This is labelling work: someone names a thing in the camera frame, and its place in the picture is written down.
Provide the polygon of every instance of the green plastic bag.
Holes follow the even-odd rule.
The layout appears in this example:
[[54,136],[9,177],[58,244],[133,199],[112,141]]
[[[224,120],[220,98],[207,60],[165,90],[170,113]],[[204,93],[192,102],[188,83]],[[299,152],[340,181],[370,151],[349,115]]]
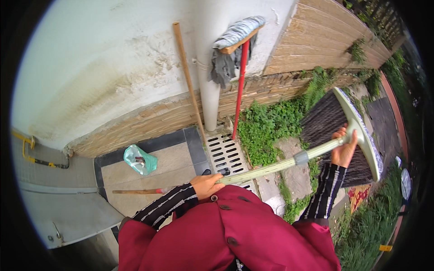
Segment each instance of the green plastic bag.
[[124,152],[124,161],[141,175],[148,175],[157,169],[157,157],[144,152],[136,145],[129,146]]

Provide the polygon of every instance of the broom bristles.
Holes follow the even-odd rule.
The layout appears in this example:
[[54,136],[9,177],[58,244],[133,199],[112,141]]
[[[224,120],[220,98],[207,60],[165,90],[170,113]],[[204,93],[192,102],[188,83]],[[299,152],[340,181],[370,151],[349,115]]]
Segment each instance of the broom bristles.
[[[344,123],[348,122],[342,107],[333,94],[328,91],[301,120],[303,130],[301,138],[310,143],[309,149],[319,146],[331,140],[332,134]],[[331,152],[322,156],[320,166],[330,163]],[[360,149],[356,147],[353,158],[347,169],[342,187],[356,186],[372,182],[372,173],[368,162]]]

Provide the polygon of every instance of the red curb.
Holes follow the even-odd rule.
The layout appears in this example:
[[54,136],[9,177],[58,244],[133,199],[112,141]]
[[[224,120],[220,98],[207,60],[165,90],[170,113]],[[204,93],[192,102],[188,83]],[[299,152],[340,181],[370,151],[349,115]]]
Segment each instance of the red curb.
[[399,110],[399,106],[398,103],[396,102],[395,94],[393,93],[392,87],[390,86],[389,81],[387,81],[387,78],[383,72],[381,72],[381,83],[383,84],[390,105],[392,106],[393,114],[395,115],[395,120],[398,126],[398,133],[399,133],[399,138],[401,140],[401,146],[404,152],[404,156],[407,159],[407,162],[409,162],[407,137],[405,136],[405,127],[404,127],[404,122],[402,120],[401,111]]

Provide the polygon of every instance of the red mop handle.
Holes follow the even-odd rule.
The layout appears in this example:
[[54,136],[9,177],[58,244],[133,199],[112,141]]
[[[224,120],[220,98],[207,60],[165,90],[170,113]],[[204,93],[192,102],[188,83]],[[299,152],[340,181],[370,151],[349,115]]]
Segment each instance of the red mop handle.
[[238,79],[237,109],[235,110],[235,123],[233,124],[232,140],[235,140],[235,134],[237,132],[238,126],[238,118],[240,116],[241,96],[243,95],[244,74],[246,73],[247,53],[249,52],[249,45],[250,39],[243,44],[243,50],[241,52],[240,78]]

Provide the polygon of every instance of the yellow marker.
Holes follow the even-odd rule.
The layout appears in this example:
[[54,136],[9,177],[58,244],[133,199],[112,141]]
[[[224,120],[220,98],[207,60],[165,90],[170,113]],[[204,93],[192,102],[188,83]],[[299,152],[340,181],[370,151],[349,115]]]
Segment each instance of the yellow marker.
[[380,251],[391,251],[392,245],[380,245]]

